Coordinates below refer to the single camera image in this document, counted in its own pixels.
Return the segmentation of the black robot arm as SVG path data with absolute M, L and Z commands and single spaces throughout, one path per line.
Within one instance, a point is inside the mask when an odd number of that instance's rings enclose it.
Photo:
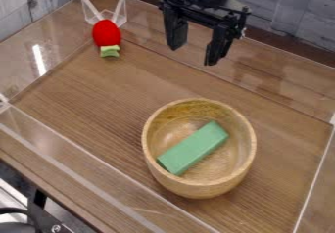
M 166 46 L 177 50 L 188 38 L 188 23 L 212 30 L 205 47 L 204 65 L 213 66 L 229 52 L 236 39 L 244 37 L 248 6 L 236 0 L 160 0 Z

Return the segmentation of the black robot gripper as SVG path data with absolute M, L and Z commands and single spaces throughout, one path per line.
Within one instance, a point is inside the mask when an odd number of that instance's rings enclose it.
M 166 45 L 172 51 L 186 41 L 188 23 L 184 18 L 206 26 L 220 23 L 213 28 L 205 49 L 204 65 L 213 66 L 228 54 L 233 39 L 244 37 L 249 7 L 237 0 L 161 0 L 161 5 Z

